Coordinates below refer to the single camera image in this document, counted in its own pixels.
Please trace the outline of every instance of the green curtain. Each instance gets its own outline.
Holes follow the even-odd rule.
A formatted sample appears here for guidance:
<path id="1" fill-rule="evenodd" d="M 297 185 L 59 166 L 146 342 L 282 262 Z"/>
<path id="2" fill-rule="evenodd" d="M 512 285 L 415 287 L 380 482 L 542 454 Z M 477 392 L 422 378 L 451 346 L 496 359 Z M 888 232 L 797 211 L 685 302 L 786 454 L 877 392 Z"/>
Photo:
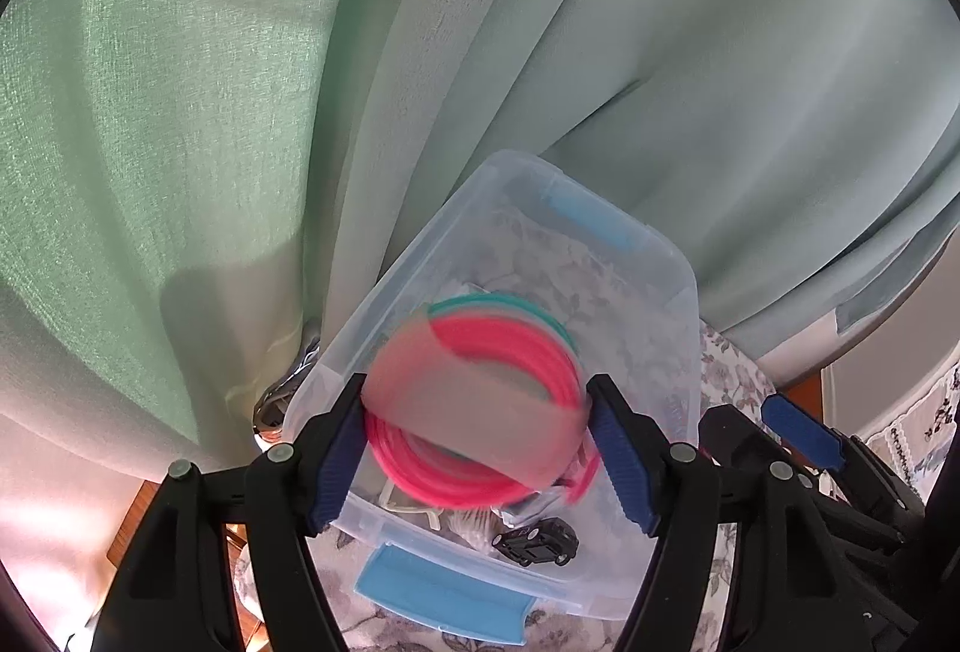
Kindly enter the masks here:
<path id="1" fill-rule="evenodd" d="M 675 241 L 755 356 L 955 225 L 947 0 L 12 0 L 0 43 L 0 388 L 137 475 L 248 459 L 304 317 L 503 147 Z"/>

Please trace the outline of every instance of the floral tablecloth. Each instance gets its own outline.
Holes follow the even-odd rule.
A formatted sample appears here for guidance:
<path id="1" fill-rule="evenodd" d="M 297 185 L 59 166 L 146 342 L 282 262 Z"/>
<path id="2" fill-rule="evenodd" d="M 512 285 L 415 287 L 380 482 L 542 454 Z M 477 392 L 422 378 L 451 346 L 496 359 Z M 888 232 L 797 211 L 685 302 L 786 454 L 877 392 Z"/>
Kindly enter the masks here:
<path id="1" fill-rule="evenodd" d="M 703 324 L 701 342 L 701 414 L 714 405 L 731 403 L 753 420 L 760 418 L 760 403 L 773 393 L 773 385 L 760 369 L 726 337 Z M 712 652 L 717 645 L 730 588 L 736 527 L 724 525 L 717 536 L 707 599 L 691 652 Z M 496 652 L 505 648 L 486 641 L 462 639 L 440 633 L 398 617 L 353 591 L 371 549 L 346 533 L 329 528 L 311 540 L 314 560 L 330 608 L 354 652 Z M 586 620 L 584 617 L 534 610 L 526 620 L 530 652 L 600 652 L 613 649 L 622 622 Z"/>
<path id="2" fill-rule="evenodd" d="M 927 502 L 957 431 L 953 417 L 960 406 L 960 364 L 899 405 L 869 436 L 867 446 Z"/>

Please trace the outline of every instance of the wall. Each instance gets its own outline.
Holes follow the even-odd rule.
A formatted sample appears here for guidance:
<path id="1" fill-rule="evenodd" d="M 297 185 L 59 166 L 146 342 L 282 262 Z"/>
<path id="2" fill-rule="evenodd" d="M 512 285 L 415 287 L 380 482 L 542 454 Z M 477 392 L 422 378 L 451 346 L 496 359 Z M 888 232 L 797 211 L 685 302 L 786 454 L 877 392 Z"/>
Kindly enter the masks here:
<path id="1" fill-rule="evenodd" d="M 824 369 L 824 420 L 869 434 L 885 411 L 929 383 L 960 342 L 960 237 L 875 332 Z"/>

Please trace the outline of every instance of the toy car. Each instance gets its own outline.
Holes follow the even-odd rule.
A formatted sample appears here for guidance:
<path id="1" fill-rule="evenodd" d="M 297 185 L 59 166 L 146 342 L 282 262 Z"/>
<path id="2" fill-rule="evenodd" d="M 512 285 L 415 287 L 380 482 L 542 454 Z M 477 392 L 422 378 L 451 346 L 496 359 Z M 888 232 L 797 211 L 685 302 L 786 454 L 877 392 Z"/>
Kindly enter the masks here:
<path id="1" fill-rule="evenodd" d="M 504 557 L 522 567 L 534 563 L 565 566 L 577 556 L 580 542 L 568 523 L 553 516 L 503 533 L 495 537 L 491 545 Z"/>

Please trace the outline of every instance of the clear plastic bin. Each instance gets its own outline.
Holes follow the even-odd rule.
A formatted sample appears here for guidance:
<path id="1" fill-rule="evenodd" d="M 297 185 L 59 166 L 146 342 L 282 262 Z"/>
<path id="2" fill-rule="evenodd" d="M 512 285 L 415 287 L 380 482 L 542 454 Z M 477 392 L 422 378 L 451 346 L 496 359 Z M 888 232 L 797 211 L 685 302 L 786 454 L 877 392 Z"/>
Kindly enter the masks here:
<path id="1" fill-rule="evenodd" d="M 328 411 L 344 379 L 367 369 L 419 306 L 469 289 L 512 292 L 546 309 L 574 337 L 587 377 L 610 374 L 667 438 L 695 444 L 699 313 L 688 261 L 555 166 L 512 151 L 485 161 L 367 296 L 293 398 L 285 436 Z M 653 542 L 623 516 L 605 471 L 580 503 L 556 514 L 576 532 L 577 556 L 529 569 L 432 531 L 426 516 L 384 511 L 376 504 L 384 482 L 367 450 L 336 526 L 570 614 L 622 620 L 630 612 Z"/>

